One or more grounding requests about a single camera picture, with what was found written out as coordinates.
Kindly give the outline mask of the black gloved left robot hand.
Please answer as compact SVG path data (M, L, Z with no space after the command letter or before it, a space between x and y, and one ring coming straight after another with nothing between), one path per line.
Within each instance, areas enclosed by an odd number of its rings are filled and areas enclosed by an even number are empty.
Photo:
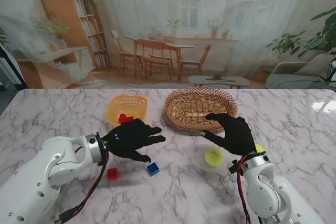
M166 140L159 127L151 127L140 119L120 124L102 137L106 149L113 155L138 162L150 162L147 155L137 152L138 149Z

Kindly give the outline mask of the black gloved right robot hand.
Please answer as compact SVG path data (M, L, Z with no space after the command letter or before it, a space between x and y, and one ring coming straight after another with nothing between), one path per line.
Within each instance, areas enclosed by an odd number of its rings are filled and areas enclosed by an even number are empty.
M234 118L226 113L210 113L207 120L217 121L224 129L225 137L210 131L201 131L201 135L234 155L245 156L257 152L251 130L242 117Z

